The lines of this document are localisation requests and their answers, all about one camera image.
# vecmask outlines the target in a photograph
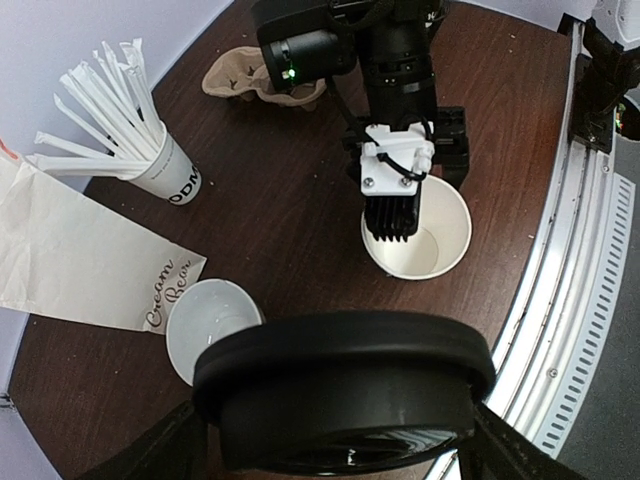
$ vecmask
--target wooden table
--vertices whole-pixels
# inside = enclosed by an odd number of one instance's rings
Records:
[[[547,192],[569,40],[454,5],[433,58],[440,103],[467,108],[472,168],[462,194],[474,236],[452,272],[411,283],[387,277],[362,246],[363,200],[343,173],[347,159],[338,139],[345,124],[327,96],[308,113],[201,92],[202,77],[221,52],[255,45],[250,3],[236,1],[155,92],[161,117],[206,177],[197,199],[172,207],[115,180],[92,182],[87,195],[206,255],[203,278],[242,285],[269,319],[336,309],[417,310],[466,322],[493,342]],[[339,86],[362,112],[359,75]],[[163,337],[37,317],[29,322],[10,391],[65,479],[117,453],[190,394]],[[212,475],[227,476],[219,457],[212,458]],[[382,476],[421,478],[425,469]]]

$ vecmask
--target paper cup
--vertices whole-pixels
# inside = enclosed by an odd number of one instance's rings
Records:
[[[471,215],[462,196],[444,180],[422,184],[418,231],[407,242],[376,241],[362,217],[362,239],[385,272],[405,280],[428,280],[455,267],[471,242]]]
[[[195,283],[178,299],[167,322],[167,351],[187,384],[200,354],[218,340],[264,322],[253,299],[235,283],[211,279]]]
[[[163,123],[158,156],[149,168],[129,182],[169,203],[185,205],[200,191],[202,175]]]

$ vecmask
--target white straw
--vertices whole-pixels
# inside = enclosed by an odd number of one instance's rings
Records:
[[[49,175],[54,177],[114,177],[120,180],[133,180],[134,178],[140,176],[140,172],[121,172],[121,171],[112,171],[112,170],[55,170],[55,169],[39,169]]]
[[[100,78],[100,76],[95,72],[94,69],[89,67],[86,63],[82,63],[81,67],[87,75],[87,80],[92,82],[93,86],[100,92],[100,94],[107,97],[111,101],[111,103],[113,103],[117,107],[117,109],[120,110],[120,112],[126,117],[126,119],[134,125],[142,140],[146,141],[146,143],[149,144],[149,147],[151,147],[152,149],[157,150],[158,148],[160,148],[160,145],[156,144],[155,139],[151,135],[151,132],[142,122],[140,116],[133,109],[133,107],[125,107],[118,96],[113,93],[113,90],[109,88],[109,86],[104,82],[104,80],[102,80],[102,78]]]
[[[71,71],[69,71],[68,75],[63,75],[62,77],[60,77],[60,82],[65,86],[67,91],[84,107],[84,109],[89,112],[94,120],[98,122],[98,124],[104,129],[104,131],[111,135],[116,143],[118,143],[118,145],[125,149],[132,158],[136,158],[142,161],[146,160],[142,152],[140,152],[131,142],[129,142],[129,140],[125,136],[120,134],[117,126],[114,125],[104,113],[102,113],[102,111],[96,105],[95,101],[84,90],[78,80],[72,75]]]
[[[120,48],[122,48],[124,56],[131,67],[140,67],[144,85],[147,90],[151,90],[149,80],[147,79],[147,70],[144,65],[144,56],[142,55],[142,39],[136,38],[132,43],[122,42],[120,43]]]
[[[120,101],[122,102],[122,104],[125,105],[130,110],[131,114],[137,114],[137,112],[133,108],[133,104],[131,102],[131,94],[129,93],[129,89],[127,88],[127,85],[120,84],[120,82],[114,77],[113,72],[109,68],[109,65],[107,65],[107,62],[104,61],[104,59],[100,56],[97,50],[93,51],[93,58],[98,62],[98,65],[100,65],[100,68],[102,69],[105,76],[107,77],[107,80],[109,80],[109,83],[111,84],[111,88],[116,93],[118,98],[120,98]]]
[[[116,142],[122,135],[126,137],[135,148],[142,153],[147,159],[151,160],[155,156],[155,148],[150,145],[140,132],[138,132],[130,123],[129,120],[105,97],[102,92],[94,85],[87,72],[86,63],[81,63],[73,71],[72,76],[77,80],[80,86],[87,92],[87,94],[94,100],[96,106],[102,110],[102,112],[111,119],[111,123],[115,126],[113,134]]]
[[[80,155],[81,157],[93,157],[93,158],[102,158],[111,160],[112,157],[107,155],[106,153],[97,152],[90,148],[87,148],[82,145],[78,145],[77,143],[70,142],[69,140],[64,140],[62,138],[56,137],[54,135],[50,135],[48,133],[38,132],[36,133],[35,143],[44,143],[47,145],[51,145],[52,147],[57,147],[62,150],[66,150],[67,152]]]
[[[82,117],[80,117],[80,115],[78,115],[69,107],[67,107],[62,102],[60,97],[58,97],[58,95],[56,95],[55,93],[53,94],[53,103],[55,103],[56,107],[58,107],[58,110],[60,110],[67,117],[69,117],[69,119],[71,119],[76,125],[82,128],[85,132],[87,132],[89,135],[91,135],[93,138],[99,141],[105,148],[112,151],[116,157],[126,158],[128,156],[124,152],[124,150],[122,150],[118,145],[110,141],[107,137],[102,135],[97,129],[92,127],[88,122],[86,122]]]
[[[115,52],[111,50],[111,47],[107,42],[102,42],[102,48],[104,49],[104,57],[107,59],[107,64],[111,69],[111,73],[113,74],[114,78],[120,83],[121,90],[124,91],[127,100],[129,100],[129,103],[133,105],[133,97],[127,89],[127,83],[124,81],[124,75],[122,75],[122,71],[118,66],[118,57],[116,57]]]
[[[149,124],[149,129],[151,130],[151,133],[154,135],[156,141],[159,144],[160,142],[162,142],[162,122],[160,120],[160,117],[158,116],[158,112],[156,111],[155,106],[153,105],[151,94],[143,84],[144,80],[142,78],[142,74],[140,73],[140,68],[128,67],[125,68],[125,73],[127,74],[129,84],[131,85],[131,88],[138,98],[138,102],[140,103],[142,116],[144,117],[145,122]]]
[[[50,157],[48,155],[34,154],[30,155],[30,159],[38,168],[56,168],[56,169],[84,169],[91,170],[131,170],[143,172],[149,168],[149,164],[137,162],[135,160],[117,160],[109,158],[87,158],[87,157]]]

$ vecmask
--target white paper bag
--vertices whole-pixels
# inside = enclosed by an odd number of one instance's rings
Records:
[[[0,306],[163,334],[206,259],[20,160],[0,155]]]

